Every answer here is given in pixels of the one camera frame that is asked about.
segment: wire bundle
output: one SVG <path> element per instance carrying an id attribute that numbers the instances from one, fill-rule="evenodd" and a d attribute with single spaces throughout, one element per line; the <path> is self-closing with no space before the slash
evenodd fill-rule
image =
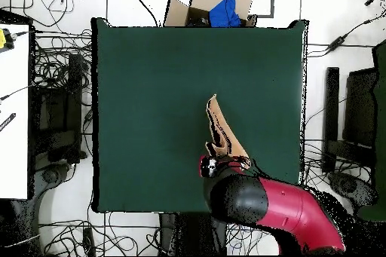
<path id="1" fill-rule="evenodd" d="M 160 228 L 155 229 L 154 234 L 147 234 L 146 240 L 148 241 L 148 245 L 144 247 L 143 249 L 139 249 L 138 243 L 129 236 L 117 236 L 115 232 L 113 231 L 114 226 L 109 224 L 109 227 L 112 229 L 113 236 L 110 237 L 105 232 L 101 231 L 100 227 L 94 226 L 89 221 L 85 220 L 73 220 L 69 222 L 56 222 L 51 224 L 40 224 L 39 227 L 63 227 L 64 229 L 56 235 L 52 241 L 47 244 L 43 251 L 44 255 L 55 255 L 55 256 L 67 256 L 67 257 L 86 257 L 87 253 L 90 252 L 90 244 L 85 244 L 83 241 L 80 241 L 77 237 L 75 237 L 74 232 L 81 230 L 84 230 L 87 227 L 92 228 L 96 233 L 103 235 L 103 243 L 99 243 L 95 245 L 95 252 L 97 257 L 103 257 L 106 255 L 106 252 L 108 252 L 111 249 L 116 248 L 120 254 L 123 256 L 129 256 L 127 253 L 131 252 L 131 255 L 140 256 L 142 255 L 147 249 L 150 247 L 153 247 L 154 249 L 162 250 L 160 243 L 158 242 L 157 236 Z M 122 247 L 122 243 L 125 240 L 129 240 L 132 243 L 131 248 L 124 248 Z M 54 251 L 54 246 L 57 248 L 63 249 L 63 251 Z"/>
<path id="2" fill-rule="evenodd" d="M 268 235 L 270 234 L 248 226 L 228 225 L 225 242 L 228 255 L 259 255 L 258 244 Z"/>
<path id="3" fill-rule="evenodd" d="M 88 69 L 91 65 L 91 46 L 90 46 L 90 30 L 84 30 L 80 35 L 65 35 L 58 32 L 60 35 L 48 36 L 43 35 L 36 38 L 35 51 L 35 77 L 40 78 L 45 83 L 45 87 L 56 89 L 63 88 L 69 93 L 74 93 L 78 89 L 82 89 L 83 93 L 91 91 L 91 82 L 89 79 L 90 73 Z M 51 47 L 42 47 L 39 42 L 42 40 L 51 39 Z M 76 40 L 81 40 L 83 46 L 80 46 Z M 75 90 L 68 88 L 69 78 L 69 55 L 81 55 L 86 64 L 81 68 L 82 83 Z M 81 102 L 84 106 L 91 106 L 85 102 Z"/>
<path id="4" fill-rule="evenodd" d="M 339 103 L 344 102 L 346 99 L 347 98 L 341 99 Z M 325 109 L 326 108 L 323 108 L 320 111 L 313 114 L 312 116 L 310 116 L 305 122 L 305 127 L 307 127 L 307 124 L 310 122 L 312 118 L 314 118 L 315 116 L 323 112 Z M 328 173 L 321 173 L 321 164 L 323 163 L 325 157 L 330 157 L 331 155 L 323 152 L 322 149 L 320 149 L 315 145 L 312 145 L 310 142 L 324 142 L 324 140 L 323 139 L 305 139 L 305 174 L 302 180 L 302 184 L 306 186 L 312 186 L 320 190 L 320 188 L 318 188 L 318 185 L 320 184 L 325 184 L 329 186 L 329 180 L 327 179 Z M 371 182 L 371 171 L 365 166 L 362 166 L 356 162 L 346 160 L 343 158 L 334 158 L 334 159 L 337 163 L 339 163 L 339 166 L 335 168 L 336 172 L 346 172 L 352 175 L 353 171 L 356 170 L 358 171 L 358 174 L 355 176 L 361 177 L 362 172 L 366 171 L 368 176 L 367 182 L 368 183 Z"/>

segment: cable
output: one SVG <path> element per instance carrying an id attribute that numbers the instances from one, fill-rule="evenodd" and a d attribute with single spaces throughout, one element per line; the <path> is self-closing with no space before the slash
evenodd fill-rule
<path id="1" fill-rule="evenodd" d="M 31 238 L 28 238 L 27 240 L 22 240 L 19 243 L 15 243 L 15 244 L 8 245 L 8 246 L 3 246 L 3 248 L 8 248 L 8 247 L 13 247 L 13 246 L 17 246 L 17 245 L 20 245 L 20 244 L 24 244 L 24 243 L 27 243 L 27 242 L 29 242 L 31 240 L 34 240 L 35 238 L 38 238 L 38 237 L 40 237 L 40 234 L 35 235 L 34 237 L 31 237 Z"/>
<path id="2" fill-rule="evenodd" d="M 356 164 L 358 167 L 363 168 L 370 175 L 370 172 L 367 170 L 367 168 L 364 167 L 364 166 L 359 165 L 357 162 L 354 162 L 354 161 L 351 161 L 351 160 L 348 160 L 348 159 L 335 158 L 334 156 L 332 156 L 332 155 L 330 155 L 328 153 L 324 153 L 321 149 L 319 149 L 316 146 L 313 146 L 311 144 L 305 144 L 305 145 L 317 149 L 320 153 L 317 153 L 317 152 L 314 152 L 314 151 L 305 150 L 306 152 L 310 152 L 310 153 L 318 154 L 318 155 L 322 155 L 322 156 L 327 156 L 327 157 L 333 158 L 337 162 L 344 162 L 346 164 Z"/>
<path id="3" fill-rule="evenodd" d="M 84 135 L 84 140 L 86 142 L 86 146 L 87 146 L 87 150 L 88 152 L 90 153 L 91 157 L 93 157 L 93 153 L 91 153 L 91 150 L 90 148 L 88 147 L 88 142 L 87 142 L 87 133 L 86 133 L 86 130 L 87 128 L 90 126 L 92 120 L 93 120 L 93 110 L 90 109 L 90 111 L 88 111 L 88 113 L 86 114 L 85 118 L 84 118 L 84 122 L 83 122 L 83 126 L 82 126 L 82 130 L 83 130 L 83 135 Z"/>
<path id="4" fill-rule="evenodd" d="M 145 5 L 145 3 L 143 3 L 142 0 L 138 0 L 139 2 L 141 2 L 141 4 L 143 5 L 143 7 L 150 13 L 150 15 L 152 16 L 154 22 L 155 22 L 155 26 L 159 27 L 158 23 L 157 23 L 157 20 L 155 19 L 155 16 L 154 14 L 149 10 L 149 8 Z"/>
<path id="5" fill-rule="evenodd" d="M 66 0 L 66 7 L 65 7 L 65 10 L 62 12 L 62 15 L 60 16 L 60 18 L 59 18 L 58 20 L 55 20 L 55 18 L 54 18 L 54 16 L 52 15 L 50 9 L 47 7 L 47 5 L 44 3 L 44 1 L 43 1 L 43 0 L 40 0 L 40 1 L 41 1 L 41 3 L 44 5 L 44 7 L 47 9 L 47 11 L 50 13 L 52 19 L 54 20 L 54 22 L 53 22 L 52 24 L 50 24 L 50 25 L 44 24 L 43 22 L 40 22 L 40 21 L 38 21 L 37 19 L 34 19 L 33 17 L 29 16 L 29 15 L 26 13 L 26 0 L 24 0 L 24 3 L 23 3 L 23 13 L 24 13 L 24 15 L 25 15 L 26 17 L 30 18 L 31 20 L 33 20 L 33 21 L 39 23 L 40 25 L 43 25 L 43 26 L 46 26 L 46 27 L 56 26 L 56 25 L 64 18 L 64 16 L 66 15 L 67 8 L 68 8 L 68 0 Z"/>
<path id="6" fill-rule="evenodd" d="M 162 247 L 160 246 L 160 243 L 157 240 L 157 235 L 160 232 L 160 230 L 161 230 L 160 228 L 157 228 L 153 235 L 150 235 L 150 234 L 146 235 L 146 240 L 148 241 L 149 244 L 145 248 L 141 249 L 141 251 L 136 254 L 137 256 L 140 256 L 149 247 L 153 247 L 153 248 L 157 249 L 158 251 L 161 251 L 161 252 L 164 252 L 164 253 L 168 254 L 168 251 L 165 251 L 164 249 L 162 249 Z M 153 237 L 153 241 L 152 242 L 149 241 L 149 237 Z"/>
<path id="7" fill-rule="evenodd" d="M 254 233 L 257 233 L 258 237 L 255 240 L 252 240 L 252 236 Z M 255 228 L 249 228 L 247 226 L 241 226 L 236 224 L 228 225 L 226 231 L 227 240 L 225 242 L 225 245 L 228 248 L 231 248 L 232 255 L 235 255 L 235 251 L 238 252 L 236 255 L 242 255 L 242 250 L 244 251 L 244 255 L 249 255 L 252 249 L 262 239 L 263 235 L 269 235 L 269 233 L 265 233 L 264 231 L 260 231 Z"/>
<path id="8" fill-rule="evenodd" d="M 226 9 L 227 3 L 228 3 L 228 0 L 225 0 L 225 12 L 226 12 L 226 17 L 228 18 L 228 27 L 230 27 L 230 26 L 229 26 L 229 23 L 230 23 L 231 21 L 229 20 L 228 10 Z"/>
<path id="9" fill-rule="evenodd" d="M 347 97 L 345 97 L 344 99 L 341 99 L 338 103 L 344 102 L 346 99 L 347 99 Z M 310 116 L 310 117 L 308 118 L 308 120 L 305 122 L 305 127 L 307 127 L 308 122 L 309 122 L 313 117 L 315 117 L 315 116 L 318 115 L 319 113 L 323 112 L 325 109 L 326 109 L 326 108 L 324 107 L 324 108 L 322 108 L 320 111 L 318 111 L 318 112 L 316 112 L 315 114 L 313 114 L 312 116 Z"/>
<path id="10" fill-rule="evenodd" d="M 91 191 L 91 199 L 90 203 L 88 204 L 87 207 L 87 221 L 90 222 L 90 207 L 91 207 L 91 202 L 93 201 L 93 190 Z"/>
<path id="11" fill-rule="evenodd" d="M 74 0 L 71 0 L 71 2 L 72 2 L 72 9 L 71 9 L 70 11 L 66 11 L 66 10 L 64 10 L 64 11 L 61 11 L 61 10 L 52 10 L 52 9 L 51 9 L 51 5 L 52 5 L 55 1 L 56 1 L 56 0 L 53 0 L 53 1 L 50 3 L 50 5 L 48 5 L 48 8 L 47 8 L 47 6 L 45 5 L 45 3 L 43 3 L 43 4 L 44 4 L 44 6 L 45 6 L 49 11 L 51 11 L 51 12 L 71 13 L 71 12 L 74 11 L 74 7 L 75 7 Z"/>
<path id="12" fill-rule="evenodd" d="M 106 212 L 103 213 L 103 257 L 106 254 Z"/>
<path id="13" fill-rule="evenodd" d="M 74 166 L 74 171 L 72 172 L 72 176 L 69 179 L 67 179 L 66 181 L 64 181 L 63 183 L 69 182 L 69 181 L 71 181 L 74 178 L 76 167 L 77 167 L 77 164 Z"/>
<path id="14" fill-rule="evenodd" d="M 73 252 L 75 253 L 75 256 L 76 257 L 81 257 L 79 254 L 78 254 L 78 251 L 77 251 L 77 248 L 78 247 L 83 247 L 83 243 L 79 243 L 76 239 L 75 239 L 75 236 L 73 234 L 73 231 L 75 229 L 79 229 L 79 228 L 84 228 L 84 226 L 88 226 L 88 227 L 91 227 L 96 233 L 98 234 L 101 234 L 104 236 L 105 238 L 105 241 L 104 241 L 104 244 L 106 245 L 107 243 L 112 243 L 113 244 L 113 247 L 116 247 L 118 248 L 118 250 L 120 250 L 120 252 L 122 253 L 122 255 L 126 256 L 126 254 L 124 253 L 124 250 L 117 244 L 117 243 L 114 243 L 113 239 L 105 234 L 104 232 L 101 232 L 101 231 L 98 231 L 97 228 L 95 226 L 93 226 L 89 221 L 81 221 L 79 224 L 77 225 L 73 225 L 73 226 L 66 226 L 56 237 L 53 238 L 53 240 L 44 247 L 44 254 L 47 255 L 48 252 L 50 251 L 51 247 L 55 244 L 55 243 L 61 243 L 62 246 L 66 249 L 65 252 L 62 252 L 60 254 L 63 254 L 63 253 L 67 253 L 67 256 L 70 256 Z M 63 237 L 63 235 L 65 234 L 71 234 L 71 238 L 70 237 Z M 73 247 L 73 250 L 70 251 L 68 249 L 68 247 L 66 246 L 66 244 L 64 243 L 64 240 L 67 240 L 69 242 L 72 243 L 72 247 Z M 102 246 L 102 244 L 100 245 L 96 245 L 96 249 L 98 249 L 99 251 L 101 251 L 103 254 L 106 252 L 106 250 L 104 249 L 100 249 L 99 246 Z"/>
<path id="15" fill-rule="evenodd" d="M 3 96 L 3 97 L 0 97 L 0 102 L 1 101 L 4 101 L 5 99 L 7 99 L 8 97 L 10 97 L 10 96 L 12 96 L 12 95 L 14 95 L 15 93 L 17 93 L 17 92 L 20 92 L 21 90 L 25 90 L 26 88 L 30 88 L 30 87 L 36 87 L 36 86 L 38 86 L 40 83 L 43 83 L 43 82 L 49 82 L 49 81 L 52 81 L 52 79 L 51 78 L 47 78 L 47 79 L 45 79 L 45 80 L 42 80 L 42 81 L 40 81 L 40 82 L 38 82 L 38 83 L 32 83 L 31 85 L 29 85 L 29 86 L 27 86 L 27 87 L 22 87 L 22 88 L 20 88 L 19 90 L 15 90 L 14 92 L 12 92 L 11 94 L 8 94 L 8 95 L 5 95 L 5 96 Z"/>
<path id="16" fill-rule="evenodd" d="M 75 225 L 71 225 L 71 222 L 85 222 L 84 220 L 81 219 L 73 219 L 71 221 L 63 221 L 63 222 L 53 222 L 53 223 L 39 223 L 39 227 L 72 227 Z M 103 228 L 103 225 L 94 225 L 95 228 Z M 157 229 L 159 226 L 139 226 L 139 225 L 110 225 L 109 227 L 112 228 L 150 228 L 150 229 Z"/>
<path id="17" fill-rule="evenodd" d="M 336 38 L 331 44 L 329 44 L 329 46 L 325 49 L 325 50 L 322 50 L 322 51 L 312 51 L 310 53 L 307 54 L 307 57 L 324 57 L 325 55 L 327 55 L 328 53 L 336 50 L 338 47 L 342 46 L 343 43 L 345 42 L 345 39 L 356 29 L 358 29 L 360 26 L 362 25 L 365 25 L 365 24 L 369 24 L 373 21 L 376 21 L 378 19 L 380 19 L 381 17 L 384 17 L 386 15 L 386 8 L 382 11 L 381 14 L 379 14 L 377 17 L 374 17 L 372 19 L 369 19 L 369 20 L 366 20 L 364 22 L 362 22 L 361 24 L 358 24 L 357 26 L 355 26 L 353 29 L 351 29 L 350 31 L 348 31 L 346 34 L 344 34 L 343 36 L 339 36 L 338 38 Z M 311 53 L 316 53 L 316 52 L 324 52 L 326 51 L 326 53 L 322 54 L 322 55 L 317 55 L 317 56 L 309 56 Z"/>
<path id="18" fill-rule="evenodd" d="M 129 251 L 133 250 L 134 247 L 136 247 L 136 250 L 138 251 L 138 244 L 136 243 L 136 241 L 135 241 L 132 237 L 126 236 L 126 237 L 121 238 L 121 239 L 118 241 L 118 237 L 117 237 L 117 235 L 115 234 L 114 229 L 112 228 L 112 224 L 111 224 L 111 222 L 110 222 L 111 217 L 112 217 L 112 212 L 110 212 L 110 215 L 109 215 L 109 227 L 110 227 L 110 229 L 111 229 L 111 231 L 112 231 L 112 233 L 113 233 L 113 235 L 114 235 L 114 238 L 115 238 L 115 241 L 116 241 L 117 245 L 119 245 L 119 242 L 121 242 L 121 241 L 124 240 L 124 239 L 130 239 L 130 240 L 132 241 L 132 243 L 133 243 L 133 247 L 132 247 L 131 249 L 124 249 L 124 248 L 121 247 L 120 245 L 119 245 L 119 246 L 120 246 L 125 252 L 129 252 Z"/>

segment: green tabletop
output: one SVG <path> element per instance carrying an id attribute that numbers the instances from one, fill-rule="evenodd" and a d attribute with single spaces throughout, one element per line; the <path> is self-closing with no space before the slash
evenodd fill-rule
<path id="1" fill-rule="evenodd" d="M 298 183 L 304 22 L 288 29 L 92 25 L 98 211 L 207 211 L 198 160 L 211 141 L 205 109 L 215 93 L 259 167 Z"/>

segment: floor tile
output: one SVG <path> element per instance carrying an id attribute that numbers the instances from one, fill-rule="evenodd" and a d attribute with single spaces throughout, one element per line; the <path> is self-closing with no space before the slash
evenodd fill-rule
<path id="1" fill-rule="evenodd" d="M 257 27 L 287 28 L 299 19 L 300 0 L 274 0 L 274 18 L 258 18 Z"/>
<path id="2" fill-rule="evenodd" d="M 158 24 L 164 24 L 168 0 L 142 0 L 154 14 Z M 188 5 L 190 0 L 179 0 Z M 139 0 L 109 0 L 108 21 L 113 26 L 155 26 L 151 14 Z"/>

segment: white floor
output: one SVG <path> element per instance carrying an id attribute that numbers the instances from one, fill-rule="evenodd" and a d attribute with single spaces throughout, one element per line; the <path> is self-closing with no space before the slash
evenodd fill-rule
<path id="1" fill-rule="evenodd" d="M 33 8 L 26 10 L 29 16 L 38 19 L 41 23 L 51 25 L 53 19 L 44 7 L 52 0 L 34 0 Z M 145 8 L 138 0 L 73 0 L 73 12 L 67 13 L 65 17 L 58 23 L 60 29 L 64 32 L 80 33 L 83 29 L 90 28 L 91 17 L 107 17 L 108 21 L 113 26 L 154 26 L 154 21 Z M 189 0 L 180 0 L 186 4 Z M 324 50 L 326 46 L 335 40 L 339 35 L 344 35 L 354 26 L 362 23 L 365 20 L 378 16 L 384 9 L 384 0 L 377 0 L 369 7 L 364 3 L 367 0 L 274 0 L 274 18 L 273 19 L 258 19 L 257 26 L 259 27 L 288 27 L 294 21 L 300 19 L 309 20 L 310 26 L 308 31 L 308 52 Z M 155 18 L 163 23 L 164 13 L 167 6 L 167 0 L 144 0 L 145 4 L 151 8 Z M 9 0 L 0 0 L 0 7 L 8 6 Z M 23 0 L 12 0 L 14 7 L 22 7 Z M 60 0 L 56 0 L 53 7 L 57 10 L 63 9 Z M 15 13 L 23 14 L 20 9 L 13 9 Z M 270 0 L 254 0 L 251 7 L 251 13 L 254 14 L 269 14 Z M 309 118 L 314 113 L 323 108 L 324 96 L 324 78 L 326 68 L 336 66 L 340 68 L 341 87 L 340 97 L 345 97 L 345 82 L 350 71 L 373 67 L 371 47 L 386 39 L 386 19 L 382 18 L 367 25 L 361 26 L 359 29 L 351 33 L 346 41 L 346 45 L 327 54 L 324 57 L 308 58 L 307 70 L 307 111 L 306 118 Z M 57 31 L 55 26 L 46 27 L 35 23 L 37 29 L 47 31 Z M 322 136 L 322 116 L 317 115 L 310 120 L 306 133 L 306 139 L 320 139 Z M 309 142 L 320 148 L 320 142 Z M 62 184 L 54 190 L 50 190 L 43 199 L 39 222 L 41 224 L 50 224 L 53 222 L 62 222 L 66 225 L 66 221 L 85 220 L 87 219 L 87 207 L 90 202 L 92 189 L 93 166 L 91 157 L 84 160 L 77 166 L 74 178 L 65 184 Z M 328 185 L 323 183 L 318 185 L 319 189 L 329 190 Z M 347 201 L 341 199 L 342 203 L 348 207 Z M 103 232 L 103 214 L 96 214 L 90 211 L 90 221 L 94 225 L 101 226 L 100 231 Z M 154 228 L 130 228 L 130 226 L 149 226 L 157 227 L 158 215 L 151 213 L 113 213 L 111 224 L 117 236 L 130 236 L 139 245 L 139 249 L 147 246 L 147 234 L 154 234 Z M 52 238 L 63 230 L 63 226 L 47 226 L 41 228 L 41 243 L 47 245 Z M 248 230 L 242 228 L 233 228 L 236 238 L 228 246 L 229 254 L 243 255 L 248 249 L 251 249 L 251 255 L 276 255 L 277 244 L 273 237 L 260 233 L 248 234 Z M 106 233 L 113 236 L 112 230 L 106 227 Z M 81 241 L 81 231 L 75 231 L 75 237 Z M 102 235 L 94 232 L 96 244 L 103 242 Z M 122 247 L 130 249 L 133 243 L 129 240 L 121 242 Z M 112 247 L 112 243 L 106 243 L 106 248 Z M 62 252 L 63 245 L 53 245 L 51 252 Z M 149 248 L 141 255 L 156 255 L 156 249 Z M 127 255 L 135 255 L 135 249 L 126 252 Z M 118 249 L 112 248 L 106 255 L 122 255 Z"/>

